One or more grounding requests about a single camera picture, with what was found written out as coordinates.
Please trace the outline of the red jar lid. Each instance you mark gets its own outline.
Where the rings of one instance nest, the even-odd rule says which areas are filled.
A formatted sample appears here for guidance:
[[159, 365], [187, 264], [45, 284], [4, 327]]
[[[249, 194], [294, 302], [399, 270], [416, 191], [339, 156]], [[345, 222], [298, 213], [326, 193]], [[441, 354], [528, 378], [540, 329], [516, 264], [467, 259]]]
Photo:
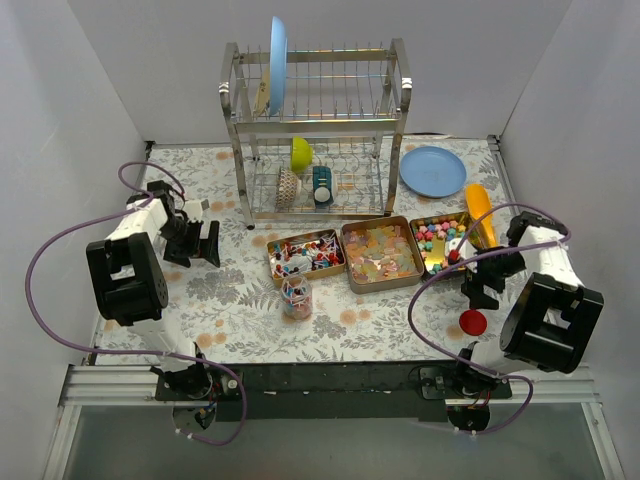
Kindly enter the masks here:
[[480, 336], [485, 333], [488, 321], [482, 312], [470, 309], [460, 315], [459, 326], [467, 335]]

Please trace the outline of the star candy tin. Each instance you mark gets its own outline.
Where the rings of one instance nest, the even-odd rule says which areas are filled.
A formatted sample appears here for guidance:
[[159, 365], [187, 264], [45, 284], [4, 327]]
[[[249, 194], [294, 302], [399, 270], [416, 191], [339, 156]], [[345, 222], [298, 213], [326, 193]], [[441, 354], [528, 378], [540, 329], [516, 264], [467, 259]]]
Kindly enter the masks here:
[[456, 212], [409, 221], [421, 255], [426, 280], [448, 266], [449, 242], [461, 239], [473, 223], [468, 212]]

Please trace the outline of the yellow plastic scoop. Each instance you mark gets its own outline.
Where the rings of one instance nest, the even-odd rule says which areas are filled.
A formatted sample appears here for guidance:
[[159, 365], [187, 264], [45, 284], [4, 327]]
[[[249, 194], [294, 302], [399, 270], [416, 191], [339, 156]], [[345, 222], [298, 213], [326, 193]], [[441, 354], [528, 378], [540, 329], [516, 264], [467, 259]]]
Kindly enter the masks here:
[[497, 247], [492, 216], [488, 214], [492, 208], [488, 191], [481, 184], [470, 184], [465, 190], [465, 199], [471, 218], [474, 221], [481, 219], [477, 229], [484, 245], [489, 248]]

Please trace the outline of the clear glass jar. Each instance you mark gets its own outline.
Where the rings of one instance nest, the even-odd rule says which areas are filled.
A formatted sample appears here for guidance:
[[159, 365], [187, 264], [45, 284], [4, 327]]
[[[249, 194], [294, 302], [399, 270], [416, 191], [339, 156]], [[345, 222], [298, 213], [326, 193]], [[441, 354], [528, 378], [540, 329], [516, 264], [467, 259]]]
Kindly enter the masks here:
[[305, 276], [288, 276], [281, 286], [284, 313], [294, 320], [304, 320], [312, 314], [312, 287]]

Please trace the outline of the popsicle candy tin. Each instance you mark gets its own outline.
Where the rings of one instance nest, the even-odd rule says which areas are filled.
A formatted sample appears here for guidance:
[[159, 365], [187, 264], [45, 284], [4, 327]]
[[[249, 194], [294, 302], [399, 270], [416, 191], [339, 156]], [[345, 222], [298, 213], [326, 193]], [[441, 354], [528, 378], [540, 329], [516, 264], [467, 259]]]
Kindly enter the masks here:
[[349, 272], [356, 294], [416, 285], [425, 273], [408, 220], [381, 217], [347, 223], [341, 228]]

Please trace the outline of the steel dish rack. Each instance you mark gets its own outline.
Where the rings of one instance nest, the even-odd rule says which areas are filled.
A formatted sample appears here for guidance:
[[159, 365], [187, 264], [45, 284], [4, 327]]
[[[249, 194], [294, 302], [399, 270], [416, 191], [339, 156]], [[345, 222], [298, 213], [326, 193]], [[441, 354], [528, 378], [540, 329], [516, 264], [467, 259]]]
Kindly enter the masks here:
[[[360, 220], [389, 216], [398, 190], [400, 150], [413, 92], [405, 43], [293, 48], [287, 57], [284, 106], [255, 117], [253, 105], [270, 52], [226, 45], [219, 81], [241, 211], [259, 221]], [[277, 209], [280, 168], [290, 168], [293, 137], [306, 139], [313, 165], [332, 169], [334, 203], [317, 208], [312, 167], [300, 175], [294, 204]]]

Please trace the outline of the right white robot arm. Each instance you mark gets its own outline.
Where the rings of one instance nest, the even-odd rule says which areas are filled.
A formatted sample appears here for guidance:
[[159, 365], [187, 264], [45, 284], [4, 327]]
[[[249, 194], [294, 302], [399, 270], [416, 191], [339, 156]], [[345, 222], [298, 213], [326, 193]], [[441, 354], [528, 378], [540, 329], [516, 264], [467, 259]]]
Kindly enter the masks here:
[[453, 388], [464, 397], [496, 389], [497, 374], [523, 370], [572, 373], [580, 364], [604, 307], [603, 295], [584, 286], [573, 271], [560, 222], [523, 212], [511, 219], [505, 247], [477, 249], [449, 241], [446, 256], [465, 269], [461, 292], [469, 300], [465, 318], [496, 310], [506, 281], [524, 272], [528, 279], [498, 338], [474, 341], [460, 352]]

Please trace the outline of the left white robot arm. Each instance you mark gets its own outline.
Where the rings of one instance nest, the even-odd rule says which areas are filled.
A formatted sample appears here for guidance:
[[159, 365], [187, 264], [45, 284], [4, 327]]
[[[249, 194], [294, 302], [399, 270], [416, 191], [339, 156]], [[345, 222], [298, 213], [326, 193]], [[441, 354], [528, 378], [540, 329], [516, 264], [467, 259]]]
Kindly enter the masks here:
[[86, 248], [100, 314], [137, 335], [158, 358], [152, 371], [168, 388], [193, 400], [212, 390], [213, 377], [197, 360], [204, 355], [180, 327], [163, 316], [169, 291], [154, 242], [164, 240], [163, 260], [189, 268], [193, 260], [220, 266], [220, 223], [207, 222], [207, 200], [175, 206], [173, 188], [159, 180], [147, 184], [149, 195], [129, 197], [126, 215], [106, 239]]

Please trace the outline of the patterned bowl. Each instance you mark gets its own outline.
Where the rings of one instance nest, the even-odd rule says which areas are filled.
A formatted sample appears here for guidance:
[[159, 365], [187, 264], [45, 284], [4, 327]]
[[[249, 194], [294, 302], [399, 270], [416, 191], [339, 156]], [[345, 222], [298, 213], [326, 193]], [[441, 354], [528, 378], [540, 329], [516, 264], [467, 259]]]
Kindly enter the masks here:
[[298, 198], [301, 187], [301, 179], [293, 171], [280, 168], [276, 183], [276, 208], [284, 209], [291, 207]]

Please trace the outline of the small blue plate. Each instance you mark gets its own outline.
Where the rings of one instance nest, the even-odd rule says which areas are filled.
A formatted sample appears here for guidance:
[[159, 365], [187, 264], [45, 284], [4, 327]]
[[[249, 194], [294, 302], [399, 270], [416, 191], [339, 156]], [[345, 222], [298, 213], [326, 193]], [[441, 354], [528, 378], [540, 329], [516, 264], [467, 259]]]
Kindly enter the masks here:
[[460, 191], [466, 183], [467, 171], [462, 160], [449, 150], [418, 147], [400, 160], [399, 175], [414, 193], [445, 198]]

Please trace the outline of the teal white mug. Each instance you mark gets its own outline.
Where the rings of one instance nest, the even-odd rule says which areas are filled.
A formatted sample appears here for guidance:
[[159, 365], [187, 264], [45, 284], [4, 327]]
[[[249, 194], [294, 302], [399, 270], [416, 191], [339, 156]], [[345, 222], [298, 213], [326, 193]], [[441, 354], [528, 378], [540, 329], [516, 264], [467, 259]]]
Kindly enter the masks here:
[[336, 196], [336, 180], [332, 169], [319, 165], [312, 171], [312, 193], [317, 208], [327, 208], [334, 203]]

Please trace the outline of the yellow-green bowl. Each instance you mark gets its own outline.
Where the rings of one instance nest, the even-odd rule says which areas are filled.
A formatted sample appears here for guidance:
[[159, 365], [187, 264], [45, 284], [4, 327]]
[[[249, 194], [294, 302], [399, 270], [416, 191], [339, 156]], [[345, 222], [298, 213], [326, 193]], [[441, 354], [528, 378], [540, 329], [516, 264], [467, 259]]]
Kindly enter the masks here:
[[303, 173], [313, 161], [313, 150], [309, 142], [302, 137], [293, 137], [291, 141], [290, 169], [295, 174]]

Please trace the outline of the beige plate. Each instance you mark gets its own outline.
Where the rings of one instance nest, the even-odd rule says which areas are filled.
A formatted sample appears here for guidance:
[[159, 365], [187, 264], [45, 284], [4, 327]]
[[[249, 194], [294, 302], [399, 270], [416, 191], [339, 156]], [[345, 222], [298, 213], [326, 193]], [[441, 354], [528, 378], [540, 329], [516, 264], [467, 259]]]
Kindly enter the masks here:
[[270, 102], [270, 68], [266, 66], [264, 72], [261, 75], [258, 88], [256, 91], [254, 105], [253, 105], [253, 115], [255, 117], [260, 117], [265, 114], [267, 109], [269, 108]]

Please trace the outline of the large blue plate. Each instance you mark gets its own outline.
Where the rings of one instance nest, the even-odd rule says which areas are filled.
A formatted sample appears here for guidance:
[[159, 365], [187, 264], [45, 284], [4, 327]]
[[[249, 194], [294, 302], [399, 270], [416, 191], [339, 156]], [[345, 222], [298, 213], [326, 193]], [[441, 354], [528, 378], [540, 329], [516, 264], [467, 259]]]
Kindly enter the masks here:
[[272, 18], [270, 37], [270, 100], [269, 116], [280, 114], [284, 106], [287, 80], [288, 36], [284, 22], [277, 16]]

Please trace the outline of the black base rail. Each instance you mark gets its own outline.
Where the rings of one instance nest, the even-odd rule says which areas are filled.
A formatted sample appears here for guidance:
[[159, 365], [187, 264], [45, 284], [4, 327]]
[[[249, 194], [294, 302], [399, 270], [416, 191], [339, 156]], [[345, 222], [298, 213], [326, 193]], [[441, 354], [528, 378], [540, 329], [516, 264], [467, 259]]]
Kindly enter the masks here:
[[232, 364], [221, 371], [201, 364], [180, 373], [157, 367], [155, 398], [194, 404], [202, 428], [217, 420], [413, 418], [444, 422], [448, 399], [486, 400], [512, 395], [509, 386], [481, 379], [452, 360], [423, 362]]

